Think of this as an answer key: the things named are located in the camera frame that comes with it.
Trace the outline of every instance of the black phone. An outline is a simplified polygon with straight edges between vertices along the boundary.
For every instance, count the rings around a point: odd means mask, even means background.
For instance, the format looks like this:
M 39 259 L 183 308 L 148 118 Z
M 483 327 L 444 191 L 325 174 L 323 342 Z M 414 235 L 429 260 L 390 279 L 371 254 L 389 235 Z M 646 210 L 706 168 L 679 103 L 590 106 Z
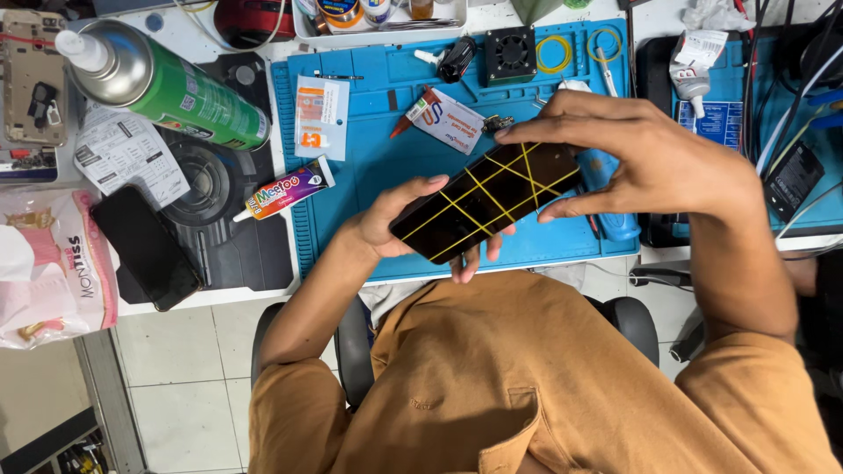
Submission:
M 169 310 L 202 288 L 199 274 L 137 186 L 123 186 L 93 205 L 91 218 L 156 310 Z

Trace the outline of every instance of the green spray can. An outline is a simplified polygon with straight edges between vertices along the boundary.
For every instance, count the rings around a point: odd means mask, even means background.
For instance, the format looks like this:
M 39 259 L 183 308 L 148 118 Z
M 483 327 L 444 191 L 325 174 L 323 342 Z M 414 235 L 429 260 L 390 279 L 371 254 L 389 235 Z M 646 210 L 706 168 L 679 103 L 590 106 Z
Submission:
M 56 49 L 79 90 L 102 105 L 237 150 L 269 137 L 260 108 L 128 24 L 103 19 L 62 31 Z

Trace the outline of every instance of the white desk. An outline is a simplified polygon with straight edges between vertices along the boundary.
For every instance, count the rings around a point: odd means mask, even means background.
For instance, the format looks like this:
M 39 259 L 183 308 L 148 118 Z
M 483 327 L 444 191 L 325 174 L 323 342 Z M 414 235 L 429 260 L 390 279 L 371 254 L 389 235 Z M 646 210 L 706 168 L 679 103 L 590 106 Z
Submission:
M 814 20 L 825 10 L 831 1 L 832 0 L 797 2 L 794 22 L 802 23 Z M 681 20 L 681 13 L 691 3 L 691 0 L 652 0 L 651 2 L 644 3 L 643 5 L 633 8 L 631 13 L 633 26 L 632 39 L 635 43 L 636 49 L 640 44 L 650 38 L 666 35 L 678 35 L 681 33 L 685 28 Z M 767 18 L 770 19 L 770 24 L 783 23 L 786 4 L 787 2 L 781 0 L 773 2 L 770 11 L 767 14 Z M 754 4 L 749 2 L 746 4 L 746 8 L 749 11 L 753 11 Z M 206 26 L 206 29 L 215 35 L 216 30 L 213 28 L 212 21 L 213 10 L 214 8 L 209 8 L 208 10 L 200 12 L 198 14 L 198 18 Z M 149 32 L 144 25 L 144 19 L 151 12 L 160 14 L 164 19 L 164 27 L 158 33 Z M 520 26 L 522 24 L 509 0 L 504 3 L 469 8 L 468 16 L 469 20 L 466 30 L 467 33 L 471 35 L 489 29 L 507 28 Z M 536 25 L 541 26 L 572 21 L 594 21 L 625 17 L 626 12 L 618 9 L 617 2 L 615 0 L 594 0 L 594 2 L 585 10 L 571 10 L 566 7 L 558 8 L 556 11 L 536 22 Z M 211 43 L 211 41 L 209 41 L 195 27 L 195 25 L 176 8 L 158 8 L 140 13 L 127 13 L 119 15 L 116 18 L 136 26 L 138 29 L 152 36 L 156 41 L 167 46 L 173 52 L 192 62 L 212 62 L 220 53 L 224 52 L 217 45 Z M 268 62 L 284 61 L 288 56 L 310 52 L 314 52 L 314 50 L 308 47 L 308 45 L 305 45 L 298 38 L 285 43 L 273 43 L 265 46 L 259 51 L 259 53 Z M 275 107 L 272 107 L 272 113 L 275 118 L 273 122 L 277 124 L 277 110 Z M 276 173 L 277 175 L 283 175 L 283 155 L 280 147 L 280 140 L 278 140 L 280 132 L 277 130 L 277 125 L 273 125 L 272 132 L 276 138 L 272 149 L 273 160 L 276 163 Z M 287 218 L 287 222 L 290 223 L 291 219 L 289 218 L 288 212 L 285 217 Z M 292 230 L 288 234 L 290 235 L 291 249 L 294 249 L 295 244 L 292 241 Z M 827 245 L 828 243 L 841 237 L 843 237 L 843 235 L 784 239 L 780 242 L 780 248 L 783 250 L 816 248 Z M 689 247 L 677 247 L 663 250 L 642 247 L 642 263 L 687 260 L 688 258 L 690 258 Z M 200 292 L 188 298 L 177 308 L 230 303 L 246 299 L 262 299 L 292 294 L 295 288 L 298 287 L 298 263 L 296 261 L 293 262 L 293 267 L 297 276 L 296 281 L 286 290 L 253 292 L 247 288 L 231 288 Z M 120 315 L 129 315 L 151 311 L 154 311 L 151 304 L 129 305 L 121 300 L 119 313 Z

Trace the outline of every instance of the black battery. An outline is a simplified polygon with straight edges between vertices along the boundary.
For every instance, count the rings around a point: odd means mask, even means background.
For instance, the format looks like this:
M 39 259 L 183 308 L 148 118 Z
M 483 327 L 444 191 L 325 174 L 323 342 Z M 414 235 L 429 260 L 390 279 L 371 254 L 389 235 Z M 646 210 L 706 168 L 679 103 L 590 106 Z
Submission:
M 477 52 L 477 43 L 470 36 L 463 36 L 439 63 L 439 77 L 445 83 L 458 83 Z
M 779 218 L 788 222 L 805 202 L 825 169 L 801 140 L 787 150 L 764 184 L 764 198 Z

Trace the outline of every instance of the cooling fan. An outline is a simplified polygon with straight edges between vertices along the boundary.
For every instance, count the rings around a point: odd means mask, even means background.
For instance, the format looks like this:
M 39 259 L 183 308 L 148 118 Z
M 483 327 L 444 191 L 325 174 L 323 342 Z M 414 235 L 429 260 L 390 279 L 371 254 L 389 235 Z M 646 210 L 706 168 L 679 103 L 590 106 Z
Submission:
M 533 26 L 486 32 L 486 86 L 527 83 L 535 68 Z

